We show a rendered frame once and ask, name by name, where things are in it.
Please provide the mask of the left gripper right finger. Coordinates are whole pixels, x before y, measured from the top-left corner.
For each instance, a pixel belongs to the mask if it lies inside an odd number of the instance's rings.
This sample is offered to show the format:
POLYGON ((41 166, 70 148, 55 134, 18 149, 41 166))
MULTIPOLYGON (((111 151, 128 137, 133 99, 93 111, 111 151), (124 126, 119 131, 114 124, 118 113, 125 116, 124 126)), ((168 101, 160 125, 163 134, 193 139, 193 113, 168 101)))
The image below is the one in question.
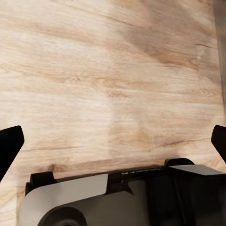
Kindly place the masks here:
POLYGON ((216 125, 212 133, 211 142, 226 163, 226 127, 216 125))

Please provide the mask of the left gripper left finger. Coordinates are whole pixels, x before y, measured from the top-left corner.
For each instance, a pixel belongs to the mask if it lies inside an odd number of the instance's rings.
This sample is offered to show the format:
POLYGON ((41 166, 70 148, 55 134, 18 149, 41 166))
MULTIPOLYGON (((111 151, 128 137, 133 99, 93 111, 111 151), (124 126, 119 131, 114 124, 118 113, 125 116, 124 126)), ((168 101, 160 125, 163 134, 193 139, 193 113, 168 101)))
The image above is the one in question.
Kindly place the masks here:
POLYGON ((0 182, 24 144, 20 125, 0 130, 0 182))

